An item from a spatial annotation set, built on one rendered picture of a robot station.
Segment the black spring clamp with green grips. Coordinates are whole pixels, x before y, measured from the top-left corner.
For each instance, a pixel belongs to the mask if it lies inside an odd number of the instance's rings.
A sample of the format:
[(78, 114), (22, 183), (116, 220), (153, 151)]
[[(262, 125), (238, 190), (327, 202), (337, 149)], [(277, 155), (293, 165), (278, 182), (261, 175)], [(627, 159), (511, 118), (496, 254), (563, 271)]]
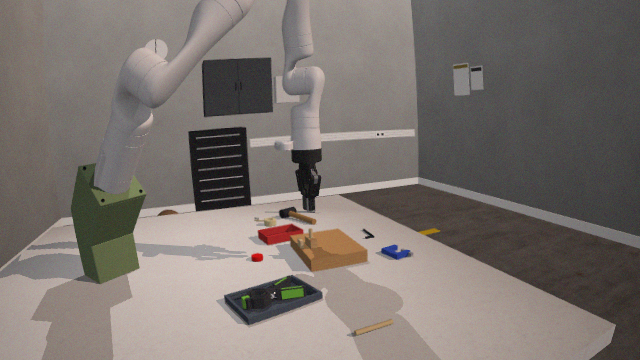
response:
[(306, 297), (306, 285), (291, 287), (290, 276), (284, 277), (275, 284), (271, 285), (269, 288), (251, 289), (247, 292), (247, 294), (241, 295), (243, 308), (248, 308), (248, 310), (251, 310), (253, 308), (266, 308), (270, 303), (272, 303), (272, 301), (275, 301), (276, 299), (277, 301), (280, 301), (302, 297)]

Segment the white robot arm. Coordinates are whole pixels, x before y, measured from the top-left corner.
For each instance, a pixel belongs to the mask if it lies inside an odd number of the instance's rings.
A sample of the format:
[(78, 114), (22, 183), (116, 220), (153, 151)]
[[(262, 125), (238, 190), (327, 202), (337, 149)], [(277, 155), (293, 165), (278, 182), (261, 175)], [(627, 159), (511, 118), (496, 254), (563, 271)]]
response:
[[(148, 48), (128, 56), (113, 94), (94, 186), (110, 194), (129, 189), (153, 123), (150, 108), (161, 106), (172, 96), (203, 56), (247, 15), (254, 1), (201, 0), (193, 11), (184, 45), (170, 62)], [(288, 95), (310, 95), (305, 103), (291, 108), (291, 142), (275, 141), (274, 149), (320, 149), (319, 106), (325, 76), (319, 67), (296, 68), (296, 61), (313, 55), (309, 0), (287, 0), (282, 36), (283, 89)]]

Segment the wooden-handled black mallet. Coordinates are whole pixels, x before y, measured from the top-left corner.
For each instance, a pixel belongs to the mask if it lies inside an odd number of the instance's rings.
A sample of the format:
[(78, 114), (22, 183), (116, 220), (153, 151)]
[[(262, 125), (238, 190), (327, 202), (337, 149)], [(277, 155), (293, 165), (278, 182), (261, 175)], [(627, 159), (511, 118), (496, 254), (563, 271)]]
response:
[(316, 219), (297, 213), (295, 207), (282, 209), (279, 211), (279, 215), (281, 218), (286, 218), (291, 216), (311, 224), (316, 224)]

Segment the tan wooden rod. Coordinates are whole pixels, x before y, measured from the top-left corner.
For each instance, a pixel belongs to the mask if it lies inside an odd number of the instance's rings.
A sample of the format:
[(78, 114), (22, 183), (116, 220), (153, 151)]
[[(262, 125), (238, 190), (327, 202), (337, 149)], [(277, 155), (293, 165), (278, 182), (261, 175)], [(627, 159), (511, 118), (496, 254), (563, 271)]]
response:
[(380, 322), (380, 323), (377, 323), (377, 324), (374, 324), (374, 325), (371, 325), (371, 326), (368, 326), (368, 327), (364, 327), (364, 328), (355, 330), (354, 334), (355, 334), (355, 336), (357, 336), (357, 335), (364, 334), (364, 333), (367, 333), (367, 332), (370, 332), (370, 331), (373, 331), (373, 330), (376, 330), (376, 329), (379, 329), (379, 328), (382, 328), (382, 327), (385, 327), (385, 326), (388, 326), (388, 325), (391, 325), (391, 324), (393, 324), (393, 320), (392, 319), (386, 320), (386, 321), (383, 321), (383, 322)]

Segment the light wooden board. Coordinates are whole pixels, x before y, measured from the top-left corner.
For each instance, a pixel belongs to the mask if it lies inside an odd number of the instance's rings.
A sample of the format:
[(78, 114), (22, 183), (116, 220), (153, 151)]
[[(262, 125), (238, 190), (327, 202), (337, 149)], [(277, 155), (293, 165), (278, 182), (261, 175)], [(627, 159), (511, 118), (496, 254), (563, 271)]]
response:
[(339, 229), (313, 232), (318, 246), (313, 249), (305, 235), (291, 235), (290, 245), (311, 272), (367, 262), (367, 249)]

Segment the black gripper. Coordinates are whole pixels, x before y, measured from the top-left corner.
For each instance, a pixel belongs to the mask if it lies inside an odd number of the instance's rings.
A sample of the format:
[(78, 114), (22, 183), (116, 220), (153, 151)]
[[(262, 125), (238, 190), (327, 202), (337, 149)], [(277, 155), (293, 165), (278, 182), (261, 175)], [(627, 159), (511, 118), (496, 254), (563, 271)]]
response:
[(321, 175), (317, 174), (315, 163), (322, 160), (321, 148), (313, 150), (291, 150), (291, 153), (292, 162), (299, 163), (299, 169), (296, 170), (295, 173), (298, 190), (299, 192), (301, 191), (301, 195), (303, 195), (303, 209), (307, 209), (308, 213), (315, 212), (315, 197), (319, 196), (321, 183)]

